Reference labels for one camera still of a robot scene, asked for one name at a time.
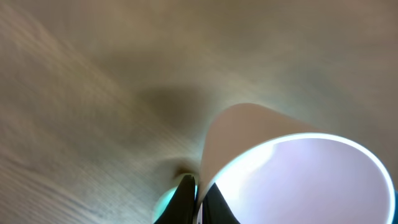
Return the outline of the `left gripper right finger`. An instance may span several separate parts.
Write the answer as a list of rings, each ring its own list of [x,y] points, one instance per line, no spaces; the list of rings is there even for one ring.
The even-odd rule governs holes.
[[[202,201],[202,224],[240,224],[216,184]]]

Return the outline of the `small pink cup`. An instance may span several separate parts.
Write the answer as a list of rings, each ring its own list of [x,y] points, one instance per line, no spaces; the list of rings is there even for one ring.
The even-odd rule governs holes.
[[[218,187],[240,223],[392,223],[396,195],[364,146],[240,103],[209,127],[198,201]]]

